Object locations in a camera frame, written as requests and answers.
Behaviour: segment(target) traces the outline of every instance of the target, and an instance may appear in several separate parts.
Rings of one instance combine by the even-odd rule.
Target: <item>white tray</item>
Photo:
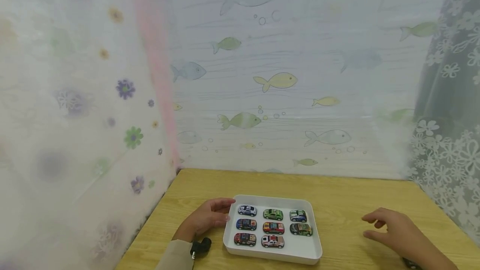
[[[281,260],[291,263],[314,265],[322,256],[322,244],[318,236],[318,228],[315,223],[312,205],[306,200],[275,198],[250,195],[236,195],[235,204],[230,207],[230,220],[227,222],[225,232],[223,234],[223,244],[227,251],[231,254],[245,255],[247,257],[268,258],[270,260]],[[240,205],[251,205],[257,208],[255,217],[240,215],[238,207]],[[283,220],[268,220],[263,217],[265,209],[277,209],[283,212]],[[307,224],[312,227],[312,236],[293,235],[290,232],[290,224],[296,223],[290,220],[291,210],[304,210],[307,213]],[[253,219],[257,221],[257,229],[255,231],[239,230],[236,223],[238,219]],[[285,241],[284,248],[265,248],[262,246],[262,237],[267,235],[263,232],[263,223],[265,222],[281,222],[285,226],[283,238]],[[257,237],[257,243],[253,247],[245,245],[236,245],[233,238],[237,233],[253,233]]]

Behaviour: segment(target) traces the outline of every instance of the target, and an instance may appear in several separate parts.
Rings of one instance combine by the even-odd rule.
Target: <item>toy car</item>
[[[237,229],[254,231],[257,229],[257,222],[252,219],[238,219]]]
[[[265,219],[283,220],[283,212],[281,210],[267,209],[263,211],[263,216]]]
[[[255,217],[257,215],[257,208],[251,205],[239,206],[239,214]]]
[[[304,210],[291,210],[290,220],[293,222],[307,222],[307,213]]]
[[[262,245],[264,247],[278,247],[282,248],[285,246],[285,241],[283,237],[278,235],[264,235],[262,237]]]
[[[312,235],[312,227],[306,223],[292,223],[290,225],[290,232],[294,235]]]
[[[249,245],[250,247],[254,247],[255,244],[257,244],[257,237],[252,233],[240,232],[235,235],[233,241],[237,245]]]
[[[278,233],[279,235],[283,235],[283,233],[285,232],[285,227],[282,223],[265,222],[263,224],[263,231],[265,233]]]

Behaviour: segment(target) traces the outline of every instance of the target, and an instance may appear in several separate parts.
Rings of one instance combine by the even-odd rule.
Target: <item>sleeve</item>
[[[171,241],[155,270],[192,270],[191,248],[192,243],[182,240]]]

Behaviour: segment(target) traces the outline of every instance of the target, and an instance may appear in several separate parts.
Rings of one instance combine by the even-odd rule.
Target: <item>wooden table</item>
[[[413,182],[183,169],[116,269],[154,269],[177,226],[196,207],[210,198],[237,194],[310,201],[322,258],[315,266],[306,266],[231,255],[222,243],[223,230],[216,229],[208,232],[211,250],[195,262],[195,270],[405,270],[393,251],[361,235],[372,226],[360,217],[377,207],[409,215],[459,269],[480,267],[480,249]]]

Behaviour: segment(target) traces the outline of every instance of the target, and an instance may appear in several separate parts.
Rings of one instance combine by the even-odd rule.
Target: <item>child's hand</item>
[[[386,245],[424,270],[457,269],[407,215],[380,207],[363,216],[362,220],[375,223],[377,229],[388,227],[386,232],[369,230],[363,232],[363,236]]]
[[[192,242],[196,236],[214,227],[224,227],[230,219],[225,215],[230,210],[233,198],[216,198],[207,200],[180,225],[172,240],[180,239]]]

